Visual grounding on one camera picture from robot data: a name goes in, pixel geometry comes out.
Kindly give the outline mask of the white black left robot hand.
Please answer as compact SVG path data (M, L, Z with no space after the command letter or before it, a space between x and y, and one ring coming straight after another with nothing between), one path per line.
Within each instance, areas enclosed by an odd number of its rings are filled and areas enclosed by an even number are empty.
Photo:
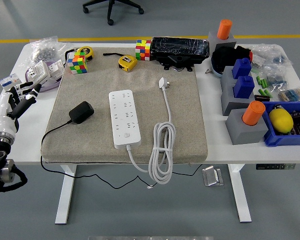
M19 130L18 118L37 102L41 88L41 83L31 81L12 86L1 95L0 142L13 143Z

